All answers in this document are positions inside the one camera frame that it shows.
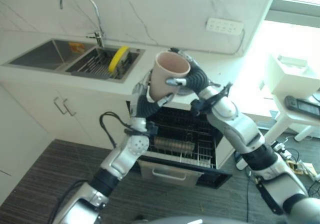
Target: floor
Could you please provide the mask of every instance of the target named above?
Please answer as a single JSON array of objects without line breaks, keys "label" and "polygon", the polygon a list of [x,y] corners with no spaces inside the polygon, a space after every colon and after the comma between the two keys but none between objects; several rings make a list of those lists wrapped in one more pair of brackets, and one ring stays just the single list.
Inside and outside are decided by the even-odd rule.
[{"label": "floor", "polygon": [[[287,134],[279,140],[284,141]],[[305,162],[320,171],[319,139],[301,143],[289,138],[287,147],[296,148]],[[90,179],[106,149],[56,140],[39,157],[0,208],[0,224],[44,224],[57,198],[75,181]],[[102,213],[102,223],[129,224],[137,215],[149,220],[170,216],[204,215],[246,221],[247,183],[244,171],[235,168],[231,157],[223,166],[233,173],[219,189],[189,188],[143,180],[129,173],[112,193]],[[302,178],[308,188],[311,181]],[[283,216],[273,215],[260,194],[249,184],[249,222],[255,224],[285,223]]]}]

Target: paper cup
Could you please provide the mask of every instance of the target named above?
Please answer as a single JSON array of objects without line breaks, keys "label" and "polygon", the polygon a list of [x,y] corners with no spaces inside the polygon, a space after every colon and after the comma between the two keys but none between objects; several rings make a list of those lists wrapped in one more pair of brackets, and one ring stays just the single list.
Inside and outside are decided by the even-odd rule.
[{"label": "paper cup", "polygon": [[182,56],[163,51],[155,56],[154,67],[152,69],[149,95],[155,101],[159,101],[167,94],[176,94],[179,86],[166,84],[169,78],[184,78],[190,72],[190,64]]}]

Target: wall outlet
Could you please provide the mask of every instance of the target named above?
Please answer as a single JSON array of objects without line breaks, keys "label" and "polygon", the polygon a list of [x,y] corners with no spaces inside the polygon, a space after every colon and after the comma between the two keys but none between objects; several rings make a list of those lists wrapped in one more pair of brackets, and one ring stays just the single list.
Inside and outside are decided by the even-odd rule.
[{"label": "wall outlet", "polygon": [[210,17],[206,22],[206,30],[209,32],[238,36],[242,33],[243,29],[244,24],[241,21]]}]

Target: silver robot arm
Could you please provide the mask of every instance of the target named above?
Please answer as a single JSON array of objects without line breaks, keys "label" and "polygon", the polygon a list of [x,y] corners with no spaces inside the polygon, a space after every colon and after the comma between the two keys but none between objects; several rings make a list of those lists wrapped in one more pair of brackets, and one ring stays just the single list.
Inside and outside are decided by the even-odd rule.
[{"label": "silver robot arm", "polygon": [[209,86],[206,74],[184,52],[172,50],[186,58],[193,69],[186,78],[168,79],[172,86],[186,86],[199,97],[191,103],[191,112],[207,115],[208,122],[219,129],[247,162],[256,176],[256,187],[277,215],[286,214],[292,224],[320,223],[320,200],[310,198],[293,171],[270,145],[252,119],[242,114],[227,97],[230,84],[221,92]]},{"label": "silver robot arm", "polygon": [[130,102],[130,126],[123,143],[111,151],[101,163],[99,170],[89,183],[84,183],[54,218],[53,224],[95,224],[101,217],[100,211],[107,206],[109,196],[133,167],[137,159],[149,147],[149,134],[154,126],[146,118],[157,112],[173,98],[173,94],[158,102],[147,101],[148,83],[151,72],[137,83]]}]

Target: cabinet handle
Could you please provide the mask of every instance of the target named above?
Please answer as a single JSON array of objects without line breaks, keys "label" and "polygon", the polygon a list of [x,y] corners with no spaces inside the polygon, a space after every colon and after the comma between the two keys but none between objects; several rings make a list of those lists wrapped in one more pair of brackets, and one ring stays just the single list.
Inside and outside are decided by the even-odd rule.
[{"label": "cabinet handle", "polygon": [[65,109],[68,111],[68,113],[70,114],[70,116],[73,117],[73,116],[76,114],[76,112],[73,112],[73,111],[68,107],[67,101],[68,101],[68,99],[64,99],[64,100],[63,100],[63,105],[64,105]]},{"label": "cabinet handle", "polygon": [[59,111],[61,112],[62,115],[66,114],[67,113],[67,110],[65,110],[65,112],[63,110],[61,110],[60,106],[57,104],[57,100],[59,99],[59,97],[56,97],[54,100],[53,100],[53,103],[54,105],[56,106],[56,108],[59,109]]},{"label": "cabinet handle", "polygon": [[155,168],[152,169],[152,174],[156,177],[173,179],[173,180],[177,180],[177,181],[184,181],[187,178],[187,174],[185,174],[185,173],[183,174],[183,177],[177,177],[177,176],[173,176],[173,175],[166,175],[166,174],[158,173],[158,172],[156,172]]}]

